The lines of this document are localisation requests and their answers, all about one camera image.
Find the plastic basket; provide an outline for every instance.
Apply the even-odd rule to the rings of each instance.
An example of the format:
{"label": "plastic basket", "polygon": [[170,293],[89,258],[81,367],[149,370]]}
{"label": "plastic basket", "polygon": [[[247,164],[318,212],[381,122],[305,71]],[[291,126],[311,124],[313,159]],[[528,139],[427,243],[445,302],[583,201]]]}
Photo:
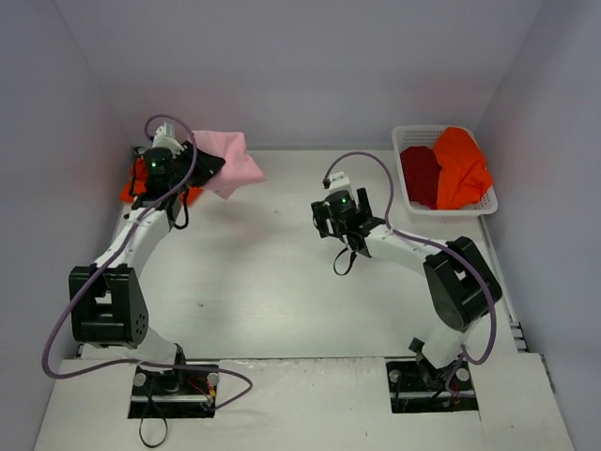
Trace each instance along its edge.
{"label": "plastic basket", "polygon": [[[401,152],[411,146],[428,146],[432,148],[439,136],[450,125],[399,125],[393,128],[393,144],[394,144],[394,159],[396,160],[396,168],[398,177],[401,181],[401,190],[403,199],[409,211],[415,214],[423,214],[430,216],[480,216],[481,214],[491,214],[497,211],[499,204],[495,190],[491,186],[484,197],[477,204],[469,204],[460,210],[431,210],[428,207],[418,203],[409,201],[407,194],[407,185],[405,184],[405,176],[403,175],[403,165],[401,164]],[[468,132],[471,138],[476,141],[470,130],[464,127],[458,127]]]}

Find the gray wall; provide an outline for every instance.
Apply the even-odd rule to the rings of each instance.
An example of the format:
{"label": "gray wall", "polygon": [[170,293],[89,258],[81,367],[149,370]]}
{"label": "gray wall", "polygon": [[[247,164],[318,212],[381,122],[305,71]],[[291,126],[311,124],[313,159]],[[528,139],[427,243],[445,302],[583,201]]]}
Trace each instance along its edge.
{"label": "gray wall", "polygon": [[[52,0],[0,2],[0,61],[0,436],[21,451],[53,386],[40,355],[69,271],[107,244],[130,153]],[[73,349],[67,327],[54,367]]]}
{"label": "gray wall", "polygon": [[601,443],[600,42],[601,2],[547,0],[476,133],[501,266],[578,450]]}
{"label": "gray wall", "polygon": [[250,146],[475,128],[541,0],[56,0],[132,138],[166,110]]}

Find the orange cloth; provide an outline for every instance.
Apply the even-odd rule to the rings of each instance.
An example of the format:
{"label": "orange cloth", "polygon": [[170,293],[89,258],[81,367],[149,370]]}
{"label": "orange cloth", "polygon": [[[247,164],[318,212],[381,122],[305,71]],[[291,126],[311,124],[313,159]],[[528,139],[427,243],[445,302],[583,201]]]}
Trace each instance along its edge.
{"label": "orange cloth", "polygon": [[492,186],[486,158],[469,133],[449,127],[432,148],[441,167],[439,210],[458,210],[480,201]]}
{"label": "orange cloth", "polygon": [[[142,158],[138,158],[135,161],[135,183],[133,184],[133,195],[139,195],[146,192],[146,179],[148,178],[148,173],[146,171],[146,166],[144,165],[144,161]],[[133,164],[130,167],[130,175],[133,178]],[[127,202],[129,204],[133,203],[134,198],[130,196],[130,186],[131,179],[125,184],[123,189],[121,190],[121,195],[119,199],[121,202]],[[191,205],[192,202],[203,192],[202,188],[190,188],[190,192],[188,194],[188,205]],[[183,202],[184,194],[182,193],[179,198]]]}

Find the purple cable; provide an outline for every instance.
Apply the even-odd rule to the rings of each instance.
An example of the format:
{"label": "purple cable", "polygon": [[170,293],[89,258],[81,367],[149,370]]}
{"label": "purple cable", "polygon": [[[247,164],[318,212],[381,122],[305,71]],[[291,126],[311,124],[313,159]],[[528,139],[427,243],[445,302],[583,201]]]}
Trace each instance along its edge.
{"label": "purple cable", "polygon": [[457,260],[459,263],[461,263],[464,266],[464,268],[466,270],[468,270],[468,272],[470,272],[470,274],[473,276],[474,279],[476,279],[476,282],[478,282],[478,285],[480,286],[483,293],[485,294],[486,304],[488,306],[488,314],[490,315],[490,336],[488,337],[488,343],[486,344],[486,349],[485,349],[484,353],[482,354],[482,357],[480,357],[479,359],[474,359],[468,353],[468,350],[466,349],[465,345],[461,345],[461,354],[459,355],[459,359],[457,360],[457,363],[455,364],[453,369],[449,372],[449,375],[447,376],[447,381],[445,383],[446,390],[449,393],[451,393],[452,395],[454,395],[456,397],[458,397],[458,396],[470,397],[470,396],[462,395],[458,392],[453,391],[451,389],[450,383],[451,383],[451,380],[453,379],[455,373],[457,372],[457,370],[461,367],[461,364],[463,363],[464,360],[467,360],[468,362],[470,362],[473,365],[481,365],[486,360],[488,360],[488,357],[490,356],[490,353],[492,352],[492,349],[495,346],[495,340],[497,339],[497,310],[495,309],[495,302],[492,298],[492,294],[490,293],[490,289],[488,289],[488,285],[486,284],[485,279],[483,279],[482,275],[480,275],[480,273],[478,273],[478,271],[465,258],[463,258],[461,255],[459,255],[453,249],[449,249],[448,247],[446,247],[442,244],[438,244],[435,241],[431,241],[431,240],[424,239],[424,238],[413,237],[413,236],[411,236],[405,232],[402,232],[400,230],[397,230],[393,227],[393,225],[391,224],[391,221],[390,221],[390,213],[391,213],[391,209],[393,207],[393,199],[394,199],[393,175],[391,174],[391,171],[388,169],[388,166],[386,166],[386,164],[377,156],[372,155],[371,153],[368,153],[368,152],[361,152],[361,151],[353,151],[353,152],[345,153],[341,157],[338,157],[336,160],[334,160],[334,162],[328,168],[328,171],[326,172],[326,176],[324,177],[324,179],[327,179],[330,176],[330,172],[332,171],[332,169],[341,160],[344,160],[346,157],[350,157],[352,155],[362,155],[364,157],[371,158],[372,160],[375,160],[380,166],[382,166],[382,168],[384,169],[384,172],[386,172],[386,176],[388,177],[388,182],[390,184],[390,190],[391,190],[390,196],[388,198],[388,204],[386,205],[386,210],[384,211],[384,221],[385,221],[388,229],[391,230],[392,233],[399,238],[436,247],[437,249],[440,249],[440,251],[445,252],[449,256],[453,257],[455,260]]}
{"label": "purple cable", "polygon": [[156,367],[156,368],[192,369],[192,370],[198,370],[198,371],[212,371],[212,372],[224,373],[224,374],[228,374],[230,376],[234,376],[236,378],[242,379],[243,381],[245,381],[246,383],[248,383],[248,387],[245,390],[243,390],[242,392],[238,393],[234,397],[231,397],[230,399],[227,399],[226,401],[224,401],[223,403],[221,403],[219,406],[216,406],[215,410],[217,410],[217,409],[220,409],[221,407],[223,407],[223,406],[225,406],[227,404],[230,404],[231,402],[234,402],[236,399],[239,399],[240,397],[243,397],[248,392],[250,392],[253,389],[253,382],[249,378],[247,378],[246,376],[244,376],[243,374],[237,373],[236,371],[231,371],[229,369],[220,369],[220,368],[216,369],[216,368],[212,368],[212,367],[199,366],[199,365],[190,365],[190,366],[187,366],[187,365],[153,364],[153,363],[141,362],[141,361],[138,361],[138,360],[135,360],[135,359],[116,359],[116,360],[112,360],[112,361],[109,361],[109,362],[104,362],[104,363],[101,363],[101,364],[98,364],[98,365],[93,365],[93,366],[85,368],[85,369],[80,369],[79,371],[73,371],[73,372],[64,373],[64,374],[55,373],[50,368],[50,362],[49,362],[49,360],[50,360],[50,351],[52,349],[54,340],[56,339],[56,336],[58,335],[58,332],[60,331],[60,328],[65,323],[65,320],[67,320],[67,317],[69,316],[69,314],[71,313],[71,311],[73,310],[73,308],[75,308],[75,305],[77,305],[77,303],[82,300],[82,297],[90,289],[90,287],[94,284],[94,282],[96,282],[96,280],[98,280],[98,278],[102,275],[102,273],[125,250],[125,248],[127,247],[128,243],[130,242],[131,238],[133,237],[133,235],[135,234],[136,230],[138,229],[139,221],[141,221],[152,209],[154,209],[155,207],[157,207],[158,205],[160,205],[162,201],[164,201],[165,199],[167,199],[169,196],[171,196],[173,194],[176,194],[177,191],[179,191],[179,189],[182,188],[186,184],[186,182],[188,181],[188,179],[192,176],[194,167],[196,166],[196,159],[198,157],[198,147],[196,146],[196,139],[194,138],[194,133],[193,133],[192,129],[183,120],[181,120],[178,117],[174,117],[174,116],[170,116],[170,115],[154,115],[154,116],[150,117],[146,121],[146,124],[144,126],[144,133],[145,133],[145,135],[148,138],[152,138],[152,135],[148,134],[148,125],[150,125],[150,122],[152,122],[154,119],[157,119],[157,118],[165,118],[165,119],[174,120],[189,135],[190,140],[191,140],[192,145],[193,145],[193,156],[192,156],[192,162],[190,164],[190,168],[188,169],[188,172],[183,177],[183,179],[176,186],[174,186],[169,192],[167,192],[164,195],[162,195],[161,197],[159,197],[151,205],[149,205],[148,207],[146,207],[142,211],[142,213],[138,217],[138,221],[136,221],[136,222],[133,223],[133,225],[131,226],[130,231],[128,232],[127,236],[125,237],[125,240],[121,243],[121,245],[115,251],[115,253],[112,254],[101,266],[99,266],[92,273],[92,275],[90,275],[90,277],[87,279],[87,281],[85,281],[85,283],[77,291],[77,293],[75,293],[75,296],[73,296],[73,299],[71,299],[71,301],[69,302],[69,304],[67,305],[67,307],[65,308],[65,310],[63,311],[63,313],[60,314],[60,317],[58,318],[58,321],[56,322],[56,324],[54,325],[53,329],[50,332],[50,335],[48,336],[48,340],[46,340],[46,344],[44,345],[44,351],[43,351],[43,353],[41,355],[41,367],[44,370],[44,373],[46,373],[46,376],[48,376],[51,379],[57,379],[57,380],[75,378],[77,376],[82,376],[84,374],[91,373],[92,371],[96,371],[96,370],[99,370],[99,369],[106,368],[107,366],[121,365],[121,364],[142,364],[142,365],[145,365],[145,366],[151,366],[151,367]]}

